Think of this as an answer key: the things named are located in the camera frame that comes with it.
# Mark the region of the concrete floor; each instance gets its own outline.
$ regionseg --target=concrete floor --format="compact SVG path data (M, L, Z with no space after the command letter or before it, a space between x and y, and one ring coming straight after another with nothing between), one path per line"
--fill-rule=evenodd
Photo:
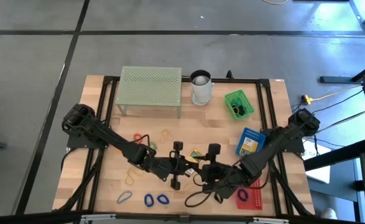
M365 3L355 3L364 17ZM82 5L82 0L0 0L0 29L74 30ZM272 6L260 0L97 0L90 2L83 30L361 31L361 27L347 2L289 1ZM0 35L0 141L8 144L0 151L0 215L12 213L70 41L67 35ZM80 36L27 213L47 212L52 207L67 142L60 122L78 102L85 76L119 75L123 65L182 67L183 75L200 68L214 77L224 77L232 70L239 78L283 78L294 105L302 94L318 97L346 88L321 85L317 80L321 75L350 76L364 69L365 37ZM308 109L324 108L356 92L347 91ZM360 94L317 116L325 127L364 109L364 96ZM325 131L318 138L342 145L365 139L365 116ZM353 172L351 166L346 175ZM348 206L346 202L338 206L324 200L320 203L322 194L313 197L317 210L338 208L341 203ZM344 214L353 210L339 211Z

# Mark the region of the wooden tabletop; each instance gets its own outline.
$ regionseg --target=wooden tabletop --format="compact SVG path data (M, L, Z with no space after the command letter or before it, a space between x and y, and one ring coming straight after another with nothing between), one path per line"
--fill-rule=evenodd
M101 75L88 75L80 103L96 109L101 93L102 81L103 76ZM279 126L285 126L287 125L287 118L291 115L285 83L283 80L270 80L270 89L277 124ZM224 102L224 95L236 90L243 90L245 92L255 110L254 114L239 120L233 119ZM109 91L110 86L108 86L102 118L104 118L107 109L106 105L109 98ZM262 90L262 94L269 125L270 114L265 89ZM150 140L157 145L156 156L168 156L170 150L172 150L174 141L183 142L183 150L181 153L185 156L192 149L197 149L204 155L207 152L209 143L218 143L221 145L221 154L217 157L217 160L225 164L232 164L239 159L235 152L243 129L245 127L255 131L261 129L261 117L255 84L215 83L210 102L205 106L196 106L192 103L190 84L182 83L182 116L180 119L177 118L175 110L176 108L169 107L131 106L127 111L127 115L122 116L116 105L113 105L111 118L112 130L127 140L133 140L135 133L141 135L149 134ZM87 149L77 149L66 158L53 208L61 207L80 184L87 152ZM295 154L284 153L284 161L290 188L299 201L304 204L305 208L314 213L302 160ZM130 178L126 180L129 169L130 176L134 179L133 184ZM267 167L262 172L260 178L261 183L264 183L266 174ZM234 197L224 200L222 204L219 204L213 197L210 197L199 207L187 208L184 206L186 197L194 192L200 191L201 188L193 183L192 177L180 177L181 190L175 191L170 188L170 179L171 176L166 182L163 182L154 174L142 173L142 171L130 165L119 150L109 146L104 153L94 210L96 212L109 213L275 215L270 181L261 191L262 210L239 210L236 208ZM117 204L118 197L126 190L132 191L132 197L124 203ZM88 207L90 192L91 186L89 185L83 208ZM165 207L155 202L152 208L147 208L144 205L144 195L148 193L154 197L159 194L165 194L170 199L170 204ZM190 203L195 203L195 201L199 201L203 197L204 195L197 196ZM286 213L283 190L280 186L279 197L282 212Z

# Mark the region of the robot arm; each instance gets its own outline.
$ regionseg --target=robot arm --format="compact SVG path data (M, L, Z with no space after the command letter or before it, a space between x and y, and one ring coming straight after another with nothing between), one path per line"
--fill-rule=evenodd
M64 117L62 129L72 135L84 136L90 141L104 141L119 149L129 163L146 172L155 174L163 181L172 174L171 186L180 189L179 175L187 175L188 169L194 169L205 182L203 191L215 192L221 198L229 198L240 186L251 185L261 176L268 161L284 149L290 140L311 136L319 128L317 120L308 110L298 110L289 118L289 124L284 128L276 128L267 137L267 142L261 151L245 155L233 165L216 162L221 146L210 144L205 156L197 157L210 164L200 169L197 163L190 162L180 155L182 142L174 142L173 157L156 157L156 151L149 146L127 141L95 117L92 108L76 104Z

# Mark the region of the green plastic basket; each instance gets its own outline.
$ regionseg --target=green plastic basket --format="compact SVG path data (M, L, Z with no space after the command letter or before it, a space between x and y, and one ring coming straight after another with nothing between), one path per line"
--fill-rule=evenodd
M240 119L254 113L254 108L242 90L234 91L233 93L228 93L225 95L225 103L234 119ZM243 106L244 114L236 114L233 110L234 105Z

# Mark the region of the white cup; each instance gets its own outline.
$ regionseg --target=white cup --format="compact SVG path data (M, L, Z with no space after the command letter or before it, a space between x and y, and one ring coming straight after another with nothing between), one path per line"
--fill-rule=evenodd
M192 102L198 106L203 106L211 99L211 75L204 70L197 70L190 75L192 86Z

